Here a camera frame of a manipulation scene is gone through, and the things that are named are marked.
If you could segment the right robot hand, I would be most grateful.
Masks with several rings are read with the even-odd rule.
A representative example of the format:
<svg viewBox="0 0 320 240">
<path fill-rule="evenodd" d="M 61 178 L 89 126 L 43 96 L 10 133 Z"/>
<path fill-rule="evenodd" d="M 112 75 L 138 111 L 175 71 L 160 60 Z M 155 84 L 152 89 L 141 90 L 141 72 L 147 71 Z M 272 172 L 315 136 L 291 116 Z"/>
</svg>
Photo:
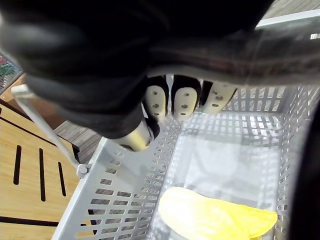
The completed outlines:
<svg viewBox="0 0 320 240">
<path fill-rule="evenodd" d="M 144 115 L 185 121 L 201 85 L 148 78 L 152 48 L 168 39 L 219 39 L 255 28 L 270 0 L 3 0 L 0 45 L 28 87 L 68 121 L 140 151 L 152 139 Z"/>
</svg>

